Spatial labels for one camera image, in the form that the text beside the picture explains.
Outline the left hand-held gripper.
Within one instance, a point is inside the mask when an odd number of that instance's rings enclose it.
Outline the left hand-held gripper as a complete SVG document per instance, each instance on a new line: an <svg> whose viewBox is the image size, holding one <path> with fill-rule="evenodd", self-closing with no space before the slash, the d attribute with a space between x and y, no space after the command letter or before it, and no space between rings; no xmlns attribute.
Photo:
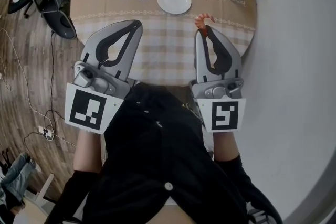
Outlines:
<svg viewBox="0 0 336 224"><path fill-rule="evenodd" d="M66 87L66 124L104 134L131 89L127 78L142 34L139 20L124 20L89 37ZM110 60L108 49L121 39L117 57Z"/></svg>

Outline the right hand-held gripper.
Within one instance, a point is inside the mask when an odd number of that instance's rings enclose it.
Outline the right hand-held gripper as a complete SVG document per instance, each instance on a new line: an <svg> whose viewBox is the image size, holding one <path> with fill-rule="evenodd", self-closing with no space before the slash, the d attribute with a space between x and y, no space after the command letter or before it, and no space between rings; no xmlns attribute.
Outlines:
<svg viewBox="0 0 336 224"><path fill-rule="evenodd" d="M203 83L191 83L192 97L207 132L237 131L246 105L241 93L243 79L239 78L242 59L224 34L211 26L206 30L216 60L211 66L207 37L198 30L195 35L196 81Z"/></svg>

